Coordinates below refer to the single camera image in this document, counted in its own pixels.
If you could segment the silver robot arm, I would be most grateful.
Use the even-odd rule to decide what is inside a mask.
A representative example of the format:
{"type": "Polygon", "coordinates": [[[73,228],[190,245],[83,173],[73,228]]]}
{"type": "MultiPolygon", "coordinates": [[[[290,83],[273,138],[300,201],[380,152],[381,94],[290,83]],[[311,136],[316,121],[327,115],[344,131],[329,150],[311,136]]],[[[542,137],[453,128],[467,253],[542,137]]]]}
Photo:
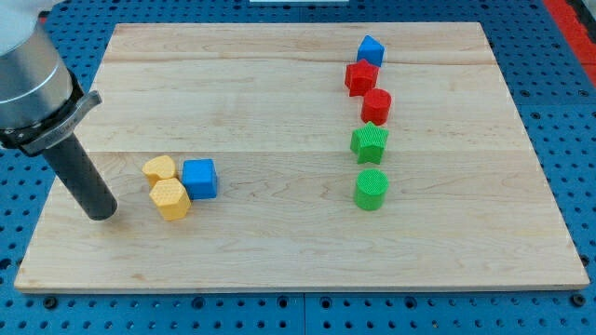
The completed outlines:
{"type": "Polygon", "coordinates": [[[102,103],[82,91],[38,21],[59,0],[1,0],[1,145],[35,156],[102,103]]]}

